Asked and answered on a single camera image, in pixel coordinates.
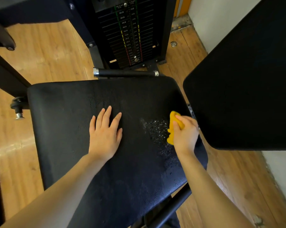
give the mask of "person's left arm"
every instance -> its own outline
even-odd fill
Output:
[[[89,153],[55,184],[23,208],[1,228],[65,228],[68,226],[92,178],[113,157],[122,138],[117,131],[122,113],[109,126],[111,106],[102,109],[89,127]]]

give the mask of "yellow cloth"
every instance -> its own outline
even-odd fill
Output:
[[[174,145],[174,125],[173,125],[173,121],[176,121],[179,124],[180,129],[184,129],[185,125],[183,124],[183,122],[181,122],[179,119],[176,118],[176,115],[180,115],[179,113],[177,113],[176,111],[171,111],[169,117],[170,117],[170,122],[169,122],[169,129],[167,130],[170,135],[167,139],[167,142],[171,145]]]

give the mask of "finger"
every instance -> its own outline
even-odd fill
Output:
[[[121,139],[122,139],[122,131],[123,129],[120,128],[117,132],[117,145],[119,146],[120,142],[121,142]]]
[[[182,116],[183,118],[187,118],[188,120],[190,120],[190,122],[198,128],[198,122],[196,119],[192,118],[192,117],[188,117],[188,116]]]
[[[106,112],[104,113],[103,120],[102,120],[102,127],[108,128],[109,127],[109,117],[111,115],[111,106],[108,106]]]
[[[180,115],[176,115],[176,118],[179,119],[181,122],[183,122],[183,124],[185,126],[191,126],[192,125],[191,121],[188,120],[187,118],[184,118],[184,117],[182,117]]]
[[[101,128],[104,113],[105,113],[105,109],[103,108],[103,109],[100,111],[100,113],[99,113],[99,115],[98,115],[98,117],[97,117],[97,119],[96,119],[95,129]]]
[[[176,121],[173,121],[172,124],[174,125],[174,133],[179,134],[181,131],[179,124]]]
[[[92,116],[92,119],[90,120],[89,125],[89,133],[93,133],[95,131],[95,115]]]
[[[116,115],[116,117],[112,120],[111,125],[110,125],[110,128],[112,128],[114,131],[117,131],[117,129],[118,129],[119,121],[120,121],[121,117],[122,117],[122,113],[120,112],[120,113],[118,113],[118,114]]]

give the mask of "black seat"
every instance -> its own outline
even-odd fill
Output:
[[[166,142],[170,112],[190,116],[172,78],[36,84],[28,100],[45,189],[88,153],[92,116],[109,105],[112,116],[122,112],[118,151],[92,180],[69,227],[128,227],[186,183]],[[206,166],[201,140],[200,146]]]

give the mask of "forearm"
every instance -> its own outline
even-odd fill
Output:
[[[194,154],[178,157],[205,228],[253,228],[248,219],[212,180]]]
[[[92,178],[104,163],[91,154],[85,155],[66,175],[4,223],[2,228],[67,227]]]

